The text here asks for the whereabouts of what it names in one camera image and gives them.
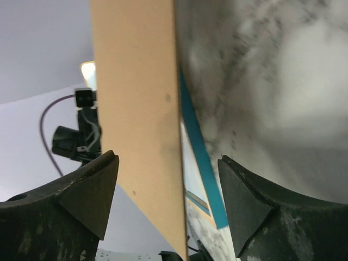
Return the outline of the blue wooden photo frame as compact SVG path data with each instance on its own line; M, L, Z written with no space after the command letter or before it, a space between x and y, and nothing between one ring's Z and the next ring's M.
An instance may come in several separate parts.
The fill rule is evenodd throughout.
M186 197L186 194L185 199L188 206L196 209L198 213L208 220L216 229L221 229L228 226L225 205L223 203L220 189L214 175L213 167L204 144L203 135L182 72L179 73L179 85L181 93L181 121L183 121L186 126L192 149L196 157L196 162L201 173L210 215L207 215L201 209L196 207Z

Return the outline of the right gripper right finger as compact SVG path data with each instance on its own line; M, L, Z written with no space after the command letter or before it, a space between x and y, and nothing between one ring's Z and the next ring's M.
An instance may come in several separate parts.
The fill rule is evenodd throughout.
M218 161L235 256L241 260L347 260L347 205L271 182Z

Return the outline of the hot air balloon photo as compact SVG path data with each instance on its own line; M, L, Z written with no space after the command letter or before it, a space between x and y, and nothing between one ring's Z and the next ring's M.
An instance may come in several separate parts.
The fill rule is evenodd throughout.
M186 126L180 122L183 176L186 197L207 215L210 215L207 195L204 190L201 173L188 136Z

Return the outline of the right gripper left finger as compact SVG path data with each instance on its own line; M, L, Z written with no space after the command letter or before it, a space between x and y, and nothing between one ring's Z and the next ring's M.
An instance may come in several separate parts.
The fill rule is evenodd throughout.
M119 157L108 151L74 172L1 202L1 260L95 260L118 169Z

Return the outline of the brown cardboard backing board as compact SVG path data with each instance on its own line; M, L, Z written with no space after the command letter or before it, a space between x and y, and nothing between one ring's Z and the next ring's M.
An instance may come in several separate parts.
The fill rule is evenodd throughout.
M173 1L91 1L102 149L117 182L188 259Z

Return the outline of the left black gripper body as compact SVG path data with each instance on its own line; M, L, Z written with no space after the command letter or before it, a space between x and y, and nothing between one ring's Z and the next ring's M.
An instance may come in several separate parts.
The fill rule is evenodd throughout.
M78 129L59 126L53 135L52 152L81 163L89 163L101 152L101 127L97 108L77 110Z

